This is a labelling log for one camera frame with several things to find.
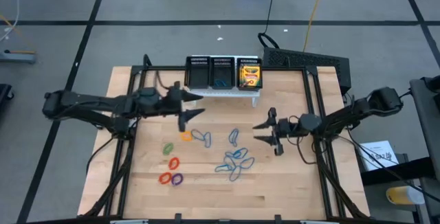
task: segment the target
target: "wooden tabletop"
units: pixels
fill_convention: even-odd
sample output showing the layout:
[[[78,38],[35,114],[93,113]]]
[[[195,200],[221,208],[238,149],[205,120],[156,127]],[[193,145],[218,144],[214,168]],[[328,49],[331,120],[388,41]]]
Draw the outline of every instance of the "wooden tabletop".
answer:
[[[114,67],[107,96],[126,94],[130,67]],[[319,79],[327,114],[344,105],[340,95],[338,79],[333,67],[319,67]],[[192,119],[186,130],[193,128],[212,133],[212,146],[205,148],[200,141],[184,142],[177,129],[177,118],[151,117],[142,119],[137,128],[137,138],[131,166],[129,187],[126,196],[124,218],[127,219],[173,219],[182,213],[183,219],[274,219],[280,214],[289,219],[325,219],[321,187],[316,165],[306,165],[296,147],[287,141],[285,153],[276,157],[273,149],[254,135],[269,135],[270,129],[252,130],[267,118],[267,111],[275,107],[278,117],[300,116],[307,113],[303,79],[297,71],[264,71],[263,89],[258,106],[252,108],[249,98],[204,98],[195,108],[206,111]],[[183,71],[161,71],[166,86],[184,81]],[[153,84],[153,72],[147,73],[146,87]],[[310,77],[312,95],[313,80]],[[186,109],[193,109],[185,104]],[[228,141],[232,129],[240,130],[234,148]],[[107,131],[98,131],[94,149],[110,138]],[[315,161],[311,150],[311,137],[301,143],[305,159]],[[168,156],[162,154],[165,144],[174,143]],[[221,165],[226,151],[246,147],[248,157],[255,163],[249,170],[242,170],[234,182],[228,172],[214,172]],[[85,213],[96,202],[108,186],[116,142],[113,142],[93,159],[87,175],[79,214]],[[333,150],[341,186],[354,203],[365,214],[369,214],[364,188],[356,161],[354,147],[338,139]],[[178,157],[177,170],[184,176],[180,186],[162,185],[158,177],[170,171],[168,162]],[[112,213],[116,213],[119,188],[115,191]]]

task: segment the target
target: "yellow crayon box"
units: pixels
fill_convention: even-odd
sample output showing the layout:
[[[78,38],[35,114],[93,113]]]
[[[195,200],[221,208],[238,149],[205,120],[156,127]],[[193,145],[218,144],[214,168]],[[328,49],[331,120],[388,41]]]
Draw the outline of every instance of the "yellow crayon box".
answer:
[[[239,86],[245,88],[261,87],[260,66],[241,66]]]

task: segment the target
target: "white shelf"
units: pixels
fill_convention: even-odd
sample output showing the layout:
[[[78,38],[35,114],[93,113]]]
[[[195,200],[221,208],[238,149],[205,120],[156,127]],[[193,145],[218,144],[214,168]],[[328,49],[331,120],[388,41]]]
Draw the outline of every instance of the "white shelf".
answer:
[[[232,89],[189,89],[190,93],[204,97],[253,98],[260,97],[260,91],[242,91],[236,87]]]
[[[218,56],[218,55],[193,55],[193,56],[211,56],[211,57],[234,57],[235,58],[235,72],[237,73],[237,58],[258,58],[258,56]],[[260,90],[258,91],[244,91],[239,90],[237,87],[232,89],[213,89],[211,87],[207,89],[189,89],[190,93],[197,94],[203,97],[214,98],[252,98],[252,106],[256,107],[258,97],[260,97]]]

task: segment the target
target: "yellow object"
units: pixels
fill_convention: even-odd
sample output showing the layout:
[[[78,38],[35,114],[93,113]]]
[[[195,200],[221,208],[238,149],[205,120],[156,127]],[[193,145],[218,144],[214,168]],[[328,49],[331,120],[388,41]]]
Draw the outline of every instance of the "yellow object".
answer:
[[[185,132],[180,133],[180,137],[185,142],[191,142],[193,140],[193,136],[191,135],[191,132],[189,132],[189,131],[185,131]]]
[[[18,29],[18,28],[16,28],[16,27],[14,27],[3,15],[1,15],[0,14],[0,19],[2,19],[3,21],[5,21],[6,22],[6,24],[8,24],[8,26],[12,29],[12,30],[14,30],[14,32],[16,32],[17,33],[17,35],[19,35],[20,37],[21,37],[21,39],[23,39],[23,41],[24,41],[24,43],[30,48],[30,49],[33,49],[33,48],[35,48],[35,46],[33,46],[33,44],[31,44],[23,35],[22,35],[22,33],[20,32],[20,30]],[[20,51],[18,51],[18,52],[16,52],[16,53],[24,53],[24,54],[35,54],[36,52],[28,52],[28,51],[25,51],[25,52],[20,52]]]
[[[35,54],[34,51],[10,51],[11,54]]]
[[[316,11],[316,8],[318,7],[318,2],[319,2],[319,0],[316,0],[315,6],[313,7],[313,11],[311,12],[311,16],[310,16],[310,19],[309,19],[309,27],[307,28],[307,34],[305,35],[305,42],[304,42],[304,47],[302,49],[302,52],[305,52],[305,48],[307,46],[307,41],[309,40],[309,33],[310,33],[311,22],[314,19],[315,11]]]
[[[241,66],[240,68],[240,86],[242,87],[260,87],[261,86],[261,68],[259,66]]]
[[[400,186],[392,187],[386,190],[386,198],[393,204],[396,205],[414,205],[414,204],[424,204],[424,195],[410,187],[410,186]]]

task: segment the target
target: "rubber band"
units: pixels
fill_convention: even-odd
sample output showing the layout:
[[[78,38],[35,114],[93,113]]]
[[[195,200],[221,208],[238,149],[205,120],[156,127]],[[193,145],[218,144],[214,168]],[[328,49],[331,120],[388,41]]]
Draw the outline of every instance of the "rubber band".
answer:
[[[180,133],[180,137],[185,142],[190,142],[193,140],[193,135],[189,131],[185,131],[185,132]]]
[[[243,159],[247,153],[247,148],[240,148],[235,152],[225,152],[225,157],[223,158],[223,165],[217,166],[215,172],[231,172],[229,175],[229,180],[231,182],[236,181],[241,176],[241,169],[250,169],[255,162],[254,157],[249,157]],[[237,165],[234,160],[241,160],[240,164]]]
[[[214,80],[214,85],[216,87],[227,87],[228,86],[224,80],[219,80],[219,79]]]
[[[211,132],[206,132],[205,135],[198,131],[197,129],[191,130],[191,135],[194,137],[194,139],[198,139],[199,141],[202,141],[205,143],[205,148],[210,148],[212,145],[212,136]]]
[[[244,164],[246,164],[248,161],[251,161],[251,162],[250,162],[250,165],[249,165],[249,166],[244,166]],[[249,169],[249,168],[252,167],[252,165],[254,165],[254,162],[255,162],[255,158],[253,158],[253,157],[249,157],[249,158],[247,158],[247,159],[242,160],[242,161],[240,162],[239,167],[241,167],[242,169]]]
[[[229,157],[229,156],[225,156],[223,158],[223,162],[224,162],[225,165],[231,166],[232,168],[235,168],[237,166],[235,164],[234,160],[231,157]]]
[[[170,155],[171,151],[174,149],[174,144],[172,142],[165,144],[162,154]]]
[[[225,156],[234,158],[234,159],[243,159],[248,153],[247,148],[240,148],[237,151],[231,153],[231,152],[225,152]]]
[[[168,163],[168,167],[170,168],[170,170],[174,170],[177,167],[179,167],[179,164],[180,164],[179,158],[174,157],[170,159],[170,162]]]
[[[234,182],[236,181],[239,177],[241,176],[241,167],[237,166],[236,168],[234,168],[234,170],[232,170],[231,174],[229,175],[229,181]]]
[[[234,147],[237,147],[237,137],[239,136],[240,131],[237,128],[234,128],[229,134],[229,143],[231,143]]]
[[[161,184],[166,184],[171,181],[171,172],[164,172],[159,176],[159,182]]]
[[[231,165],[227,165],[227,164],[221,165],[221,166],[217,166],[214,169],[215,172],[228,172],[228,171],[231,171],[231,170],[234,170],[234,168]]]
[[[171,178],[171,184],[174,186],[178,186],[179,184],[181,184],[184,181],[184,176],[181,173],[176,173],[173,175],[173,177]]]

